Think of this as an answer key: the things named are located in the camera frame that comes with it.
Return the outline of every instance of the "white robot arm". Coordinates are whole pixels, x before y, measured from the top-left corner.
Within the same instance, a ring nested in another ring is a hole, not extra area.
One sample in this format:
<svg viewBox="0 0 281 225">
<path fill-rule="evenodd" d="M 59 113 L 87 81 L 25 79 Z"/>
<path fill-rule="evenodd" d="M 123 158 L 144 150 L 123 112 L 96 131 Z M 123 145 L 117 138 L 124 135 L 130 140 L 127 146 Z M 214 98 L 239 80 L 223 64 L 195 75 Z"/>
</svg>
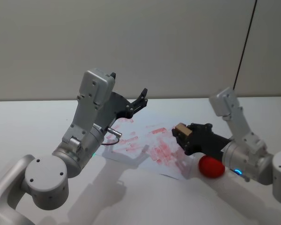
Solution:
<svg viewBox="0 0 281 225">
<path fill-rule="evenodd" d="M 134 102 L 112 92 L 115 73 L 99 69 L 85 72 L 78 106 L 69 129 L 51 156 L 21 158 L 0 180 L 0 225 L 34 225 L 15 211 L 25 193 L 44 210 L 60 207 L 68 197 L 68 178 L 77 176 L 104 141 L 118 118 L 132 118 L 147 105 L 147 89 Z"/>
<path fill-rule="evenodd" d="M 273 184 L 273 195 L 281 203 L 281 151 L 274 156 L 267 152 L 265 142 L 251 131 L 232 89 L 221 91 L 209 101 L 215 114 L 227 122 L 232 138 L 214 134 L 211 124 L 179 124 L 172 130 L 177 143 L 186 155 L 202 152 L 247 182 L 252 179 L 263 185 Z"/>
</svg>

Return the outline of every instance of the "black cable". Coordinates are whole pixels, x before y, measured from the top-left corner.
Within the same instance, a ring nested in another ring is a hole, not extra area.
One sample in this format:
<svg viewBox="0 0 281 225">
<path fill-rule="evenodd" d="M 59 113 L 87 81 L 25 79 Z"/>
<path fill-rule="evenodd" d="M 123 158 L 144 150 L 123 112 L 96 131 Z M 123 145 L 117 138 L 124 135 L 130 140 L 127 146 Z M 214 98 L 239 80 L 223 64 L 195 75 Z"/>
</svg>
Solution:
<svg viewBox="0 0 281 225">
<path fill-rule="evenodd" d="M 117 144 L 117 143 L 119 143 L 119 141 L 120 141 L 120 139 L 118 138 L 118 140 L 116 141 L 116 142 L 113 142 L 113 143 L 102 143 L 102 145 L 114 145 L 114 144 Z"/>
<path fill-rule="evenodd" d="M 233 90 L 235 89 L 236 81 L 237 81 L 237 78 L 238 78 L 238 73 L 239 73 L 239 70 L 240 70 L 240 66 L 242 65 L 242 61 L 243 61 L 243 57 L 244 57 L 244 50 L 245 50 L 245 47 L 246 47 L 246 45 L 247 45 L 247 41 L 248 41 L 248 37 L 249 37 L 251 25 L 252 25 L 254 13 L 255 13 L 256 4 L 257 4 L 257 0 L 255 0 L 255 4 L 254 4 L 254 7 L 253 7 L 253 11 L 252 11 L 252 15 L 251 15 L 251 20 L 250 20 L 250 24 L 249 24 L 247 36 L 246 36 L 245 42 L 244 42 L 244 47 L 243 47 L 242 56 L 240 57 L 240 61 L 239 61 L 239 65 L 238 65 L 238 69 L 237 69 L 237 73 L 236 73 L 236 78 L 235 78 L 234 85 L 233 85 Z"/>
</svg>

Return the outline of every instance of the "white paper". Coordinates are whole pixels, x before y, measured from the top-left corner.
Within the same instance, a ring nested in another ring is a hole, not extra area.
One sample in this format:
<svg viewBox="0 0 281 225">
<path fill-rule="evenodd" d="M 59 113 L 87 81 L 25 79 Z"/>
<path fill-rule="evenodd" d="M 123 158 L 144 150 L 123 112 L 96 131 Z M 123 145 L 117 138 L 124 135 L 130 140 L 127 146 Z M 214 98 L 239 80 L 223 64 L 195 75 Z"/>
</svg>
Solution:
<svg viewBox="0 0 281 225">
<path fill-rule="evenodd" d="M 101 146 L 96 155 L 185 180 L 189 177 L 192 157 L 184 154 L 172 136 L 171 130 L 179 122 L 179 118 L 160 116 L 148 109 L 130 120 L 118 119 L 112 128 L 123 133 L 120 142 Z M 115 136 L 107 134 L 104 142 L 115 142 Z"/>
</svg>

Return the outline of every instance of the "black bracket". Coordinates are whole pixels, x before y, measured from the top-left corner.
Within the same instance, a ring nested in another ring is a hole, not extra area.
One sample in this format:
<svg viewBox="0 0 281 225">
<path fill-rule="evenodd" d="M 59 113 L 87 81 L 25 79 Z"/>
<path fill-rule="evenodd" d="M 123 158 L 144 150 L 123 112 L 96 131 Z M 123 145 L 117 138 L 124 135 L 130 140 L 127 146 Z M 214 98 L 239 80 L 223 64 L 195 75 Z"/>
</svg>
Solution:
<svg viewBox="0 0 281 225">
<path fill-rule="evenodd" d="M 119 118 L 130 119 L 135 113 L 147 106 L 147 89 L 141 92 L 139 97 L 132 103 L 116 92 L 112 92 L 109 100 L 99 110 L 95 123 L 106 133 L 115 120 Z"/>
<path fill-rule="evenodd" d="M 213 133 L 210 123 L 192 123 L 188 126 L 180 123 L 172 129 L 172 133 L 186 155 L 202 152 L 219 161 L 222 161 L 221 150 L 231 141 Z"/>
</svg>

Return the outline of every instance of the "blue led light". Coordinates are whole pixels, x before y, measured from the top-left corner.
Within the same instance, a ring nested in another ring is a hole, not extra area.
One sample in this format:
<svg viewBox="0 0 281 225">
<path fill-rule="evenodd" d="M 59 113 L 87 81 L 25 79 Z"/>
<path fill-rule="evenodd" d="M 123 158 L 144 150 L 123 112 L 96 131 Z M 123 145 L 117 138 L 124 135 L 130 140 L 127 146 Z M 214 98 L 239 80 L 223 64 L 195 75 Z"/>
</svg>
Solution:
<svg viewBox="0 0 281 225">
<path fill-rule="evenodd" d="M 243 173 L 240 170 L 234 170 L 238 175 L 242 175 Z"/>
</svg>

